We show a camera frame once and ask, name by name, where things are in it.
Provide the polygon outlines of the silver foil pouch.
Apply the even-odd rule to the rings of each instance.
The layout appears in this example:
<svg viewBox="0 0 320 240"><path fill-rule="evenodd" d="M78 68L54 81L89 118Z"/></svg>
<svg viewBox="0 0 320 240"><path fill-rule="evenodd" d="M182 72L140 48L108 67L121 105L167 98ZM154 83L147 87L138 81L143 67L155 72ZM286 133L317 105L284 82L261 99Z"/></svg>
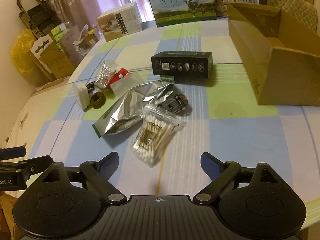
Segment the silver foil pouch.
<svg viewBox="0 0 320 240"><path fill-rule="evenodd" d="M142 119L143 108L149 104L163 103L172 94L173 76L146 82L129 89L93 125L98 137L119 134Z"/></svg>

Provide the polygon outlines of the cotton swab bag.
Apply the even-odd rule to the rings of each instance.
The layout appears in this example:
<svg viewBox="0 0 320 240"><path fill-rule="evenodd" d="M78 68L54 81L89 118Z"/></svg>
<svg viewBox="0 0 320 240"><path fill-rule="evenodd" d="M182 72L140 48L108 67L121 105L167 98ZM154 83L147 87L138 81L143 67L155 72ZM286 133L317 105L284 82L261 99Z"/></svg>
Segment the cotton swab bag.
<svg viewBox="0 0 320 240"><path fill-rule="evenodd" d="M153 105L143 109L142 126L132 144L132 152L149 167L162 158L175 134L185 127L181 116Z"/></svg>

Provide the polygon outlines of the red santa toy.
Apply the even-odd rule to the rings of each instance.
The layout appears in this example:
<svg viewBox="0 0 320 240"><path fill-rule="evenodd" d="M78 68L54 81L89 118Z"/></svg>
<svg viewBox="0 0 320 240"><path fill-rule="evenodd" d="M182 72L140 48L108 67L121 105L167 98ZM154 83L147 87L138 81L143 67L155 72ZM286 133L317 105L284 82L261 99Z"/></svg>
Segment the red santa toy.
<svg viewBox="0 0 320 240"><path fill-rule="evenodd" d="M128 72L125 68L120 68L117 72L115 72L113 74L113 76L110 78L110 80L107 83L106 88L107 89L111 89L111 84L119 81L120 79L122 79L123 77L125 77L126 75L128 75L130 72Z"/></svg>

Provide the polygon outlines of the white plug adapter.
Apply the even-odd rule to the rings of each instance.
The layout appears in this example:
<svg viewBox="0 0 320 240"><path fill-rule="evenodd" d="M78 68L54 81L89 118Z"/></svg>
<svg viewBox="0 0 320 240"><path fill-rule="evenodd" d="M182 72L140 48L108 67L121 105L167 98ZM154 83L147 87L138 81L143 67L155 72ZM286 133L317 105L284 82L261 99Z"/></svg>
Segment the white plug adapter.
<svg viewBox="0 0 320 240"><path fill-rule="evenodd" d="M77 104L84 111L90 104L89 92L84 83L73 83L73 93L76 98Z"/></svg>

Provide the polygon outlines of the yellow plastic bag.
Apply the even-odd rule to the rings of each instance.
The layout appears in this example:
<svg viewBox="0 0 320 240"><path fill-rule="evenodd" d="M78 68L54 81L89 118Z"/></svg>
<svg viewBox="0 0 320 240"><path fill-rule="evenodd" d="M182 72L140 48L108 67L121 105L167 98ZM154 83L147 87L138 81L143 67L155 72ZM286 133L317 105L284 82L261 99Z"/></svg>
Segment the yellow plastic bag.
<svg viewBox="0 0 320 240"><path fill-rule="evenodd" d="M47 83L47 78L29 55L29 50L36 41L30 29L23 29L11 49L11 60L18 73L31 85L40 87Z"/></svg>

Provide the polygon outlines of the dark brown round object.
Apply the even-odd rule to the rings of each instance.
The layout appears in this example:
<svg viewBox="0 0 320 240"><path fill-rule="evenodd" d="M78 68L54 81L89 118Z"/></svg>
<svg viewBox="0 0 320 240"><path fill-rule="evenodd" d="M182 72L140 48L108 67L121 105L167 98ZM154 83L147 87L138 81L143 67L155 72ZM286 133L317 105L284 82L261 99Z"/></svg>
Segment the dark brown round object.
<svg viewBox="0 0 320 240"><path fill-rule="evenodd" d="M101 108L106 102L106 96L102 92L96 92L92 95L90 99L90 105L94 109Z"/></svg>

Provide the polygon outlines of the brown paper bag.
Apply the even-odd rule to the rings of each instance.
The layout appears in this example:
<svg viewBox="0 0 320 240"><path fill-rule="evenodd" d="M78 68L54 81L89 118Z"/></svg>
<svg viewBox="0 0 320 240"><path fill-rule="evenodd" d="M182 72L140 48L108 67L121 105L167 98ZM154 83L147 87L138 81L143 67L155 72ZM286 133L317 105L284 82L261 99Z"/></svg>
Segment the brown paper bag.
<svg viewBox="0 0 320 240"><path fill-rule="evenodd" d="M64 78L72 75L75 70L67 55L58 48L50 35L38 38L30 49L30 53L39 62L41 70L44 70L49 77Z"/></svg>

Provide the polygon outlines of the clear bag of screws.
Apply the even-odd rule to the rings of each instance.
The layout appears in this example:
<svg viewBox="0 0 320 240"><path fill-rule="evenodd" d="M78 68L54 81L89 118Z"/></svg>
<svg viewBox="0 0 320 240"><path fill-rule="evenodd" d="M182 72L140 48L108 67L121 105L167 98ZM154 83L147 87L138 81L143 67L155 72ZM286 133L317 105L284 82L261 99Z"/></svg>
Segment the clear bag of screws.
<svg viewBox="0 0 320 240"><path fill-rule="evenodd" d="M107 89L110 84L113 76L118 70L119 65L114 61L104 60L98 69L94 86L95 88L99 88L100 90Z"/></svg>

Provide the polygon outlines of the grey toy car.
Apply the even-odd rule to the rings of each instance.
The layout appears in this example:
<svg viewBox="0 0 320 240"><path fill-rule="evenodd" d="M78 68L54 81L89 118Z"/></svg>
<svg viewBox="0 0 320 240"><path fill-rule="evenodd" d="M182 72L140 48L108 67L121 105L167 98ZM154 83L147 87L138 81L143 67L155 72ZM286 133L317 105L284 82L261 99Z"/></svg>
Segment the grey toy car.
<svg viewBox="0 0 320 240"><path fill-rule="evenodd" d="M183 94L175 94L164 102L157 104L156 106L163 110L177 114L187 109L188 99Z"/></svg>

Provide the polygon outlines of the green tissue packs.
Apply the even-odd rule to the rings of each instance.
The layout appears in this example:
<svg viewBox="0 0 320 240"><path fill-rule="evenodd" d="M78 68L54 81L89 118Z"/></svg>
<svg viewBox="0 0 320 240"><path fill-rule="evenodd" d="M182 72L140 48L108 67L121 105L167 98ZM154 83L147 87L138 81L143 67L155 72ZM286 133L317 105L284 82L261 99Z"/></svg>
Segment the green tissue packs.
<svg viewBox="0 0 320 240"><path fill-rule="evenodd" d="M65 22L65 23L61 23L59 25L57 25L56 27L54 27L51 31L50 34L53 37L53 39L56 42L56 45L59 49L59 51L61 52L65 52L64 49L62 48L61 44L59 43L59 41L61 40L61 38L68 33L68 31L73 27L71 22Z"/></svg>

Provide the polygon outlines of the grey paper bag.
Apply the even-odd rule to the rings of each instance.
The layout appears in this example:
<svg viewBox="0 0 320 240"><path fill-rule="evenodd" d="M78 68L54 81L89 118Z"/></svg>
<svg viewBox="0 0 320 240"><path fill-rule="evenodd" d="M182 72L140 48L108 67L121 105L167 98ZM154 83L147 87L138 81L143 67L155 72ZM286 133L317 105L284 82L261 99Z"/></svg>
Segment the grey paper bag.
<svg viewBox="0 0 320 240"><path fill-rule="evenodd" d="M58 44L68 57L78 55L85 57L98 41L99 31L97 27L89 29L85 25L81 31L79 31L77 26L66 29Z"/></svg>

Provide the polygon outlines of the black folding cart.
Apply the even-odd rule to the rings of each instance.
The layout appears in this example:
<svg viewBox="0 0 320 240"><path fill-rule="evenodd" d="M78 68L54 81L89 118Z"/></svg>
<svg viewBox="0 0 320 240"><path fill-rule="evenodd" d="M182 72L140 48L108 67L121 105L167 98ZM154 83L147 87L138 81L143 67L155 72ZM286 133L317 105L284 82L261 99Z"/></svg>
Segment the black folding cart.
<svg viewBox="0 0 320 240"><path fill-rule="evenodd" d="M21 10L19 18L25 26L33 32L36 38L46 36L51 31L60 25L62 22L57 16L57 13L51 9L48 3L44 0L35 0L37 6L26 11L21 4L21 0L17 0L17 6Z"/></svg>

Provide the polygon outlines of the checkered bed sheet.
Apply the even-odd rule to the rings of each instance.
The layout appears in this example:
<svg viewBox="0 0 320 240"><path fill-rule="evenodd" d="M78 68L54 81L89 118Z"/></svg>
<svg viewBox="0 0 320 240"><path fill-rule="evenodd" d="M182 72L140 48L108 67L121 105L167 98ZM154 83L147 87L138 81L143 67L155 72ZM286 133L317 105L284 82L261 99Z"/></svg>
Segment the checkered bed sheet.
<svg viewBox="0 0 320 240"><path fill-rule="evenodd" d="M94 94L92 83L107 63L160 85L162 78L153 74L151 57L166 50L209 51L214 69L207 79L167 77L171 86L163 106L179 111L185 127L174 135L162 160L150 167L132 151L140 124L102 137L93 128L117 101L114 92L106 91L101 108L82 109L73 90L84 87ZM193 196L209 183L200 165L203 152L245 167L265 162L306 204L304 226L319 221L319 108L258 105L225 18L163 28L146 22L141 32L100 40L67 82L30 98L6 146L24 146L28 158L49 155L66 166L98 161L116 151L119 167L110 182L128 196Z"/></svg>

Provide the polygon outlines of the brown cardboard box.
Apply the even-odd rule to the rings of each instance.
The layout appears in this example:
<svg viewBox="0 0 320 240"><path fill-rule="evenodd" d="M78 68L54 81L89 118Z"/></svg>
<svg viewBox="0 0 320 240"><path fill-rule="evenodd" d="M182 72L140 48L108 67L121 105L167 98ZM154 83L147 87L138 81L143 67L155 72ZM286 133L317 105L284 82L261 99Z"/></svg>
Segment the brown cardboard box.
<svg viewBox="0 0 320 240"><path fill-rule="evenodd" d="M229 35L259 105L319 106L319 36L284 9L229 3Z"/></svg>

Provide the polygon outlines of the black product box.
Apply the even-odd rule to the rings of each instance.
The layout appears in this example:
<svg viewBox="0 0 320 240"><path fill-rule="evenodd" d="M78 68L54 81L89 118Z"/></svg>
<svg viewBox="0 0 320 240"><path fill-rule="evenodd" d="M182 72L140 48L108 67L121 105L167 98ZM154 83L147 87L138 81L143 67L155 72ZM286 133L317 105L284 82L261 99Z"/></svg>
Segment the black product box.
<svg viewBox="0 0 320 240"><path fill-rule="evenodd" d="M211 52L162 51L151 57L154 75L210 77L213 68Z"/></svg>

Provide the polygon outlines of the white grey small box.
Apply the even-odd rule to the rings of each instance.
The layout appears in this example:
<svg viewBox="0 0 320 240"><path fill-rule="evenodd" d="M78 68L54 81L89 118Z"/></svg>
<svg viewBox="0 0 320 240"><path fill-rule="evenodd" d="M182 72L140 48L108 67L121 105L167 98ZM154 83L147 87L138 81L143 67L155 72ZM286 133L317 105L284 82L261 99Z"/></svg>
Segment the white grey small box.
<svg viewBox="0 0 320 240"><path fill-rule="evenodd" d="M106 42L142 31L142 19L136 2L103 12L97 18Z"/></svg>

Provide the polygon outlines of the quilted beige chair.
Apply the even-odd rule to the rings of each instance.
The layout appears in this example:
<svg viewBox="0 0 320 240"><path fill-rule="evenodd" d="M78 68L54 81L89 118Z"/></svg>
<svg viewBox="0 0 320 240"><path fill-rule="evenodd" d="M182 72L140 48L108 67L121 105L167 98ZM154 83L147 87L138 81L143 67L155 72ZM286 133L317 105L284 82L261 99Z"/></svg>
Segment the quilted beige chair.
<svg viewBox="0 0 320 240"><path fill-rule="evenodd" d="M317 9L305 0L261 0L263 5L284 9L289 15L317 33Z"/></svg>

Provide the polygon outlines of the light blue milk carton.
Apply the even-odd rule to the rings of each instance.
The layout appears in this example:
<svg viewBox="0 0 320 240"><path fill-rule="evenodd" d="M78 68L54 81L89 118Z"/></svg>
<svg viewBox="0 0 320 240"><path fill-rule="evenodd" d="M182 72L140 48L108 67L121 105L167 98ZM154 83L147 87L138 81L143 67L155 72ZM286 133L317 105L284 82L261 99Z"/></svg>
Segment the light blue milk carton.
<svg viewBox="0 0 320 240"><path fill-rule="evenodd" d="M157 27L216 19L215 0L149 0Z"/></svg>

